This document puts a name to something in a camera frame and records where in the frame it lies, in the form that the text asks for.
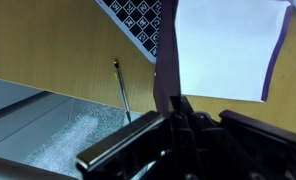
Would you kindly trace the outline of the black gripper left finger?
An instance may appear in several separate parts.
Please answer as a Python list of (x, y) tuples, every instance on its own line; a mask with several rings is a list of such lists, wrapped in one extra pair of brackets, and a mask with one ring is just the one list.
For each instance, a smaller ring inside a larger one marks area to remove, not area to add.
[(154, 111), (142, 115), (115, 133), (79, 153), (76, 167), (82, 180), (131, 180), (144, 167), (152, 167), (141, 180), (170, 176), (170, 122)]

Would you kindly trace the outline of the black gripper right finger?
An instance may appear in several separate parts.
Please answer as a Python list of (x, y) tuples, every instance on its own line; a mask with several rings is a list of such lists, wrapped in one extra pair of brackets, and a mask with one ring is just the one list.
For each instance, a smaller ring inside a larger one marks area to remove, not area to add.
[(224, 110), (220, 126), (226, 129), (268, 172), (296, 180), (296, 133), (245, 115)]

